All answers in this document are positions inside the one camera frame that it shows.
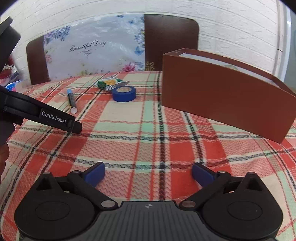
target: blue gripper pad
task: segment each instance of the blue gripper pad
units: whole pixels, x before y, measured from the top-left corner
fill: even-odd
[[[83,179],[94,188],[104,179],[105,165],[101,161],[83,172]]]
[[[202,187],[207,186],[208,184],[214,181],[215,172],[209,170],[206,167],[203,167],[201,164],[195,163],[192,166],[192,176]]]

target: blue object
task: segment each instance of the blue object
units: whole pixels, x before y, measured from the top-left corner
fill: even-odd
[[[211,173],[196,164],[192,166],[192,176],[202,187],[214,181],[214,176]]]
[[[67,89],[67,95],[68,95],[69,93],[73,93],[73,91],[72,91],[71,89]]]
[[[18,81],[15,81],[13,83],[10,83],[8,85],[5,86],[6,89],[8,89],[9,91],[15,91],[15,86],[18,82],[21,82],[22,80],[18,80]]]
[[[139,46],[137,46],[136,50],[135,50],[135,54],[136,55],[141,55],[144,52],[144,50],[140,50]]]
[[[105,165],[101,162],[98,166],[94,166],[94,168],[84,176],[84,180],[95,188],[98,183],[104,179],[104,176]]]
[[[136,89],[132,86],[117,87],[112,90],[113,100],[117,102],[128,102],[136,98]]]

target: blue tape roll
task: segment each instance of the blue tape roll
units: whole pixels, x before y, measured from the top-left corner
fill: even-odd
[[[136,98],[136,89],[132,86],[121,86],[112,90],[113,100],[117,102],[128,102]]]

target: marker pen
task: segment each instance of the marker pen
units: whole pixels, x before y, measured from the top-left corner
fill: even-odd
[[[67,89],[67,95],[68,95],[69,104],[70,104],[70,112],[71,114],[76,114],[77,106],[76,106],[74,95],[71,89]]]

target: red object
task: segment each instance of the red object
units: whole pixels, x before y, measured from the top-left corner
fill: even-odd
[[[12,66],[12,65],[15,64],[15,62],[13,61],[12,56],[9,56],[9,58],[8,58],[8,60],[7,60],[7,64],[10,65],[10,66]]]
[[[0,79],[5,79],[10,75],[11,75],[11,69],[2,70],[2,72],[0,73]]]

